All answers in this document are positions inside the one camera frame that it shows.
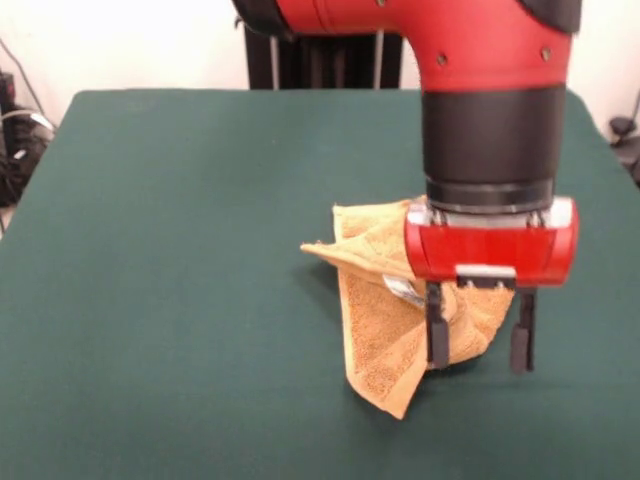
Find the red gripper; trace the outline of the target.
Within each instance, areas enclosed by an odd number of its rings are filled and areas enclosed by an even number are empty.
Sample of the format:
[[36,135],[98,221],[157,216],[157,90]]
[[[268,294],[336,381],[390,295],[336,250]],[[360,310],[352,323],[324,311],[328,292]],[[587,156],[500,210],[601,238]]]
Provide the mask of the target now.
[[426,283],[427,362],[449,366],[449,327],[442,282],[520,291],[519,317],[511,332],[510,369],[534,370],[536,287],[560,286],[569,276],[579,236],[575,201],[556,197],[542,211],[506,215],[465,215],[410,204],[404,223],[406,255]]

